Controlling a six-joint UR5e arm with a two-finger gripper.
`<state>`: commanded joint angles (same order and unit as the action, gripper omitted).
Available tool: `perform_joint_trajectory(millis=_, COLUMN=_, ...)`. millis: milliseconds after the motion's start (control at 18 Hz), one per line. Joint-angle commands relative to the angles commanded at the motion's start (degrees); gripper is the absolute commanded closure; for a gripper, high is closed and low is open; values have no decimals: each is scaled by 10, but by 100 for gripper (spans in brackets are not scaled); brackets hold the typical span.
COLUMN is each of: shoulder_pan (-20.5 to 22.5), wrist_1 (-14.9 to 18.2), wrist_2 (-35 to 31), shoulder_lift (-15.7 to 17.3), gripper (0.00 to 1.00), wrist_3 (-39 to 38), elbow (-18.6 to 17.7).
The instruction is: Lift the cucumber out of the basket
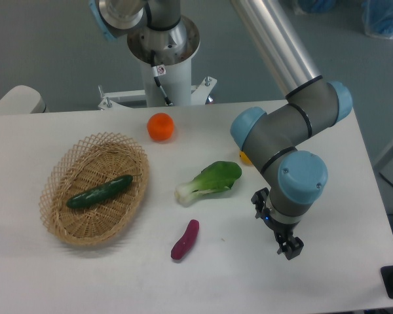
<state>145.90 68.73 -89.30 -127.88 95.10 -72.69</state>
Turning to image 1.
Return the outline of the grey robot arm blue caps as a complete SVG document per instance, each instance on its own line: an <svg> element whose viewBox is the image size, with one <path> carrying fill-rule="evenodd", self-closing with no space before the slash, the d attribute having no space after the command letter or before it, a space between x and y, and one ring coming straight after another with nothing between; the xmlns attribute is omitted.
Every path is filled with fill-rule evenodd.
<svg viewBox="0 0 393 314"><path fill-rule="evenodd" d="M148 107L195 103L191 59L200 37L196 25L182 15L179 1L88 5L107 39L128 39L131 54L141 64ZM233 7L287 103L272 113L246 109L230 133L268 184L252 197L256 215L274 232L279 252L292 259L303 249L294 228L328 179L325 163L297 145L348 116L352 97L342 83L323 80L278 1L234 1Z"/></svg>

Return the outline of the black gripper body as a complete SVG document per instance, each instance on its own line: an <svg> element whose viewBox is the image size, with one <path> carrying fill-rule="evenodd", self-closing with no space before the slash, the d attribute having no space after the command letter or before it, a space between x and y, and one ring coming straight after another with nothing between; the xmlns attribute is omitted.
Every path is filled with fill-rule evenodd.
<svg viewBox="0 0 393 314"><path fill-rule="evenodd" d="M269 189L263 188L255 192L251 198L255 206L256 218L260 218L274 232L278 243L295 243L293 230L298 224L298 218L290 217L279 212L272 204Z"/></svg>

